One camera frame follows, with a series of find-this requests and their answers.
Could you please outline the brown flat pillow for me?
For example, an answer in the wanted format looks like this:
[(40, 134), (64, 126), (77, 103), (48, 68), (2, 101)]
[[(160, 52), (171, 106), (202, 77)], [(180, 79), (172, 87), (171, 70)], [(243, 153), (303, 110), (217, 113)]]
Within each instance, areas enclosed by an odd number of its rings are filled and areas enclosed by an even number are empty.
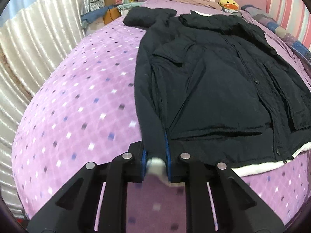
[(222, 10), (222, 7), (219, 4), (217, 4), (216, 2), (211, 2), (211, 1), (204, 1), (204, 0), (170, 0), (170, 1), (181, 2), (181, 3), (185, 3), (185, 4), (198, 5), (198, 6), (204, 6), (204, 7), (209, 7), (209, 8), (213, 8), (216, 10)]

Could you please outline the patchwork folded quilt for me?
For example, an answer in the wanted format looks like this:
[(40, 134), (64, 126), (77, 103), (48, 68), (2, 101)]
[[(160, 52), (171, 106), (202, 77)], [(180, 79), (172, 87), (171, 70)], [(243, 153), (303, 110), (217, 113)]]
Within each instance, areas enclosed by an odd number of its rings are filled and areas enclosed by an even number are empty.
[(275, 33), (299, 58), (302, 59), (302, 63), (306, 65), (308, 70), (310, 70), (310, 51), (296, 37), (281, 27), (263, 10), (250, 4), (242, 6), (241, 9), (248, 12), (255, 21)]

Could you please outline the blue cloth on nightstand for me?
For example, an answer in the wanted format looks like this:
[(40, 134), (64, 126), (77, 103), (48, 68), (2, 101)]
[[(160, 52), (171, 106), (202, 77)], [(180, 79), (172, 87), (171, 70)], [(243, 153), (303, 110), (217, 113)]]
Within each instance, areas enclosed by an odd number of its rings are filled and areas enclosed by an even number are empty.
[(90, 11), (84, 15), (81, 16), (81, 23), (82, 24), (90, 24), (96, 21), (98, 18), (103, 17), (108, 10), (115, 8), (116, 5), (110, 5), (110, 6), (105, 6), (101, 7), (99, 9)]

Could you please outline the purple diamond pattern bedspread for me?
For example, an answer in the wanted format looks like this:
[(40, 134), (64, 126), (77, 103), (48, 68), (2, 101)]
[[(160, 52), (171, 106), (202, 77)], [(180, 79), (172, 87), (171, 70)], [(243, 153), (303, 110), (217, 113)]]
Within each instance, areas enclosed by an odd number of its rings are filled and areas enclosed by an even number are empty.
[[(310, 77), (298, 67), (297, 57), (248, 12), (234, 15), (206, 9), (195, 13), (238, 16), (260, 27), (267, 43), (310, 89)], [(111, 162), (132, 143), (143, 142), (134, 79), (145, 30), (126, 26), (124, 19), (85, 37), (35, 94), (21, 119), (12, 167), (30, 220), (86, 163)], [(247, 176), (228, 167), (275, 212), (286, 229), (303, 203), (310, 201), (309, 155), (310, 148), (279, 167), (269, 163), (267, 171)], [(125, 232), (187, 232), (185, 184), (169, 182), (161, 159), (147, 157), (143, 181), (127, 184), (125, 219)]]

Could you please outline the cream pleated curtain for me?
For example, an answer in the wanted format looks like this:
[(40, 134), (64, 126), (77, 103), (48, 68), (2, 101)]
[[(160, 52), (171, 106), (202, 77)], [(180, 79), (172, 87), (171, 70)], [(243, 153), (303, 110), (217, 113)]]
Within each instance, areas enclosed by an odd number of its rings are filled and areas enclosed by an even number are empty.
[(32, 97), (81, 41), (90, 0), (37, 0), (1, 27), (1, 195), (17, 217), (24, 209), (13, 180), (12, 144)]

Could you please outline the black padded winter coat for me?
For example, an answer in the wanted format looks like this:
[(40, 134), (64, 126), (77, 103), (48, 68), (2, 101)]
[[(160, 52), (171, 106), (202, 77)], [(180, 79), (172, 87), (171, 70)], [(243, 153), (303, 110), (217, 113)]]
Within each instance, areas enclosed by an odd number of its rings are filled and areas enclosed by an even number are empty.
[(310, 148), (310, 89), (260, 27), (147, 7), (123, 22), (145, 30), (136, 114), (148, 160), (164, 161), (169, 180), (183, 152), (247, 176)]

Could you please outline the orange wooden nightstand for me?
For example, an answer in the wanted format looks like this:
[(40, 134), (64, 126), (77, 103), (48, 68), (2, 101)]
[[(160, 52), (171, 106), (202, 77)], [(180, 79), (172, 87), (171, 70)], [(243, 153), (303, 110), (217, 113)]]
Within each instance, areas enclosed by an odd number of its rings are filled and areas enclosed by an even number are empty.
[(121, 13), (119, 12), (117, 7), (108, 9), (103, 17), (104, 25), (111, 23), (112, 21), (116, 20), (119, 17), (121, 17)]

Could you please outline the yellow duck plush toy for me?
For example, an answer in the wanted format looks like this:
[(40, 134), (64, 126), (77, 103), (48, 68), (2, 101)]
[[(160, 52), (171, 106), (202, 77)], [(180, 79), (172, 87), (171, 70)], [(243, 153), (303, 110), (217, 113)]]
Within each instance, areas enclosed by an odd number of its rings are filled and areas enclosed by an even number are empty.
[(234, 0), (219, 0), (218, 4), (228, 10), (239, 10), (239, 5)]

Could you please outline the grey patterned storage box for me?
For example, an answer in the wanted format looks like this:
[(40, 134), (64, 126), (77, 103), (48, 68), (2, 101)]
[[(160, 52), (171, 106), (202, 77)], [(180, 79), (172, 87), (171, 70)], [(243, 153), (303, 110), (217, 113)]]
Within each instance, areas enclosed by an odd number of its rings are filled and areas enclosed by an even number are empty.
[(90, 0), (90, 11), (105, 7), (104, 0)]

